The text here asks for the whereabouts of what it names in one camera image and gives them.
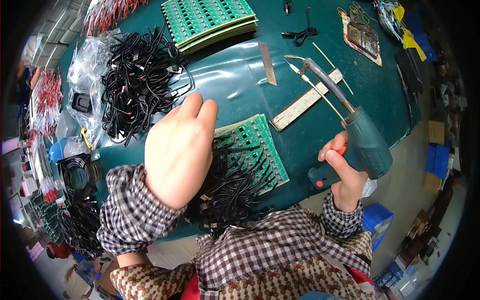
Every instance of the plaid sleeve cover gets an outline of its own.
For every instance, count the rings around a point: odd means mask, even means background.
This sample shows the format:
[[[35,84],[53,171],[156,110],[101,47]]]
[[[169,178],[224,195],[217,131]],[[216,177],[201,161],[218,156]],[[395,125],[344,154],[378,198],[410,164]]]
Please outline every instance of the plaid sleeve cover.
[[[320,223],[325,234],[340,239],[348,239],[361,232],[363,226],[363,206],[358,201],[357,208],[349,213],[338,211],[334,207],[333,195],[328,193],[322,206]]]
[[[115,255],[146,252],[146,247],[168,235],[176,226],[180,210],[164,206],[144,183],[144,165],[123,165],[107,174],[110,196],[100,211],[96,233],[102,247]]]

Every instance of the cooling fan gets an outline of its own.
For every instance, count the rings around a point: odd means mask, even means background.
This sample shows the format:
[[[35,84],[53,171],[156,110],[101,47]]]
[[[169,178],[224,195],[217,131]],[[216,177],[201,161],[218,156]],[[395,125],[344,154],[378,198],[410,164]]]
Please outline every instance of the cooling fan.
[[[83,201],[97,191],[95,182],[102,178],[102,169],[90,154],[78,154],[57,162],[59,176],[70,204]]]

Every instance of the patterned shirt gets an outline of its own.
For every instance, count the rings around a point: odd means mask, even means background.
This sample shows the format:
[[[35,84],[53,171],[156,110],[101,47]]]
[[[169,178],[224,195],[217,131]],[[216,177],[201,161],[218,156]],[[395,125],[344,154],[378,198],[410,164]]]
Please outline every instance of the patterned shirt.
[[[100,212],[97,238],[109,252],[146,252],[176,227],[185,210],[164,206],[144,179],[143,165],[120,166],[107,175],[110,197]],[[369,232],[360,232],[362,218],[360,201],[353,212],[340,212],[328,194],[320,218],[299,205],[273,212],[242,228],[227,228],[216,240],[197,237],[192,264],[174,270],[129,266],[114,270],[112,283],[124,299],[167,300],[196,271],[200,299],[290,300],[311,290],[373,299],[373,287],[362,290],[352,277],[352,272],[370,276],[372,241]]]

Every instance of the green table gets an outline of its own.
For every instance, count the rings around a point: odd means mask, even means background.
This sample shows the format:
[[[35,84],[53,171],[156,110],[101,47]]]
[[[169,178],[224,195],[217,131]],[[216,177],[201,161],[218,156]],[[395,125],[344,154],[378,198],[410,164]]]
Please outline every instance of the green table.
[[[126,20],[119,22],[118,26],[122,31],[139,33],[146,32],[146,26],[150,28],[155,25],[161,26],[162,2],[150,1],[147,6],[138,8]],[[213,45],[191,57],[193,63],[187,68],[194,76],[195,91],[201,93],[205,99],[215,100],[219,105],[217,127],[247,119],[256,113],[264,113],[267,119],[271,119],[309,89],[309,86],[285,63],[283,60],[285,54],[309,56],[324,70],[330,71],[328,62],[312,45],[312,42],[315,42],[344,74],[355,95],[349,93],[344,83],[339,83],[339,86],[349,96],[353,105],[363,106],[387,144],[395,145],[405,136],[409,128],[408,113],[393,56],[401,49],[398,42],[378,25],[373,26],[380,39],[383,67],[379,67],[343,41],[341,19],[336,8],[341,6],[348,10],[350,1],[297,0],[293,3],[292,12],[288,16],[285,16],[282,4],[283,2],[278,0],[250,1],[259,19],[253,39],[219,52],[216,51],[216,45]],[[318,35],[307,38],[304,45],[297,48],[291,39],[283,39],[280,32],[298,32],[306,28],[306,5],[312,8],[311,26],[318,29]],[[371,10],[370,5],[362,6],[370,16],[376,18],[376,13]],[[278,86],[270,85],[263,80],[265,71],[260,51],[256,46],[258,41],[266,43],[269,47]],[[72,42],[59,63],[64,83],[72,60],[74,44]],[[185,75],[178,77],[180,78],[178,85],[187,82]],[[62,88],[68,93],[66,84]],[[332,95],[327,94],[327,97],[344,116],[347,115]],[[420,110],[415,107],[413,123],[417,124],[419,120]],[[323,102],[313,105],[280,133],[271,127],[275,145],[290,182],[276,188],[265,197],[262,206],[273,204],[276,209],[284,209],[305,199],[311,193],[307,170],[319,165],[318,151],[341,130],[343,128],[338,117]],[[127,148],[122,144],[101,145],[99,162],[104,174],[118,165],[142,163],[145,138],[146,135],[140,136],[139,141],[132,139]],[[108,196],[105,181],[99,181],[97,187],[101,200],[105,201]],[[197,233],[200,233],[197,226],[180,226],[169,238],[177,239]]]

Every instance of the right hand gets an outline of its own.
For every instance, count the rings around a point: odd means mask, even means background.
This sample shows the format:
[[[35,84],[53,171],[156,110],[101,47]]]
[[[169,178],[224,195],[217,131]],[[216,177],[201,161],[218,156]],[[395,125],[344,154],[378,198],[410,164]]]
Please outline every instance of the right hand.
[[[162,204],[180,209],[201,188],[212,164],[218,105],[190,94],[148,133],[145,184]]]
[[[318,161],[326,160],[339,175],[341,181],[332,184],[335,207],[344,212],[357,208],[358,200],[367,182],[366,172],[358,172],[340,155],[339,151],[348,142],[347,131],[342,131],[329,141],[318,154]]]

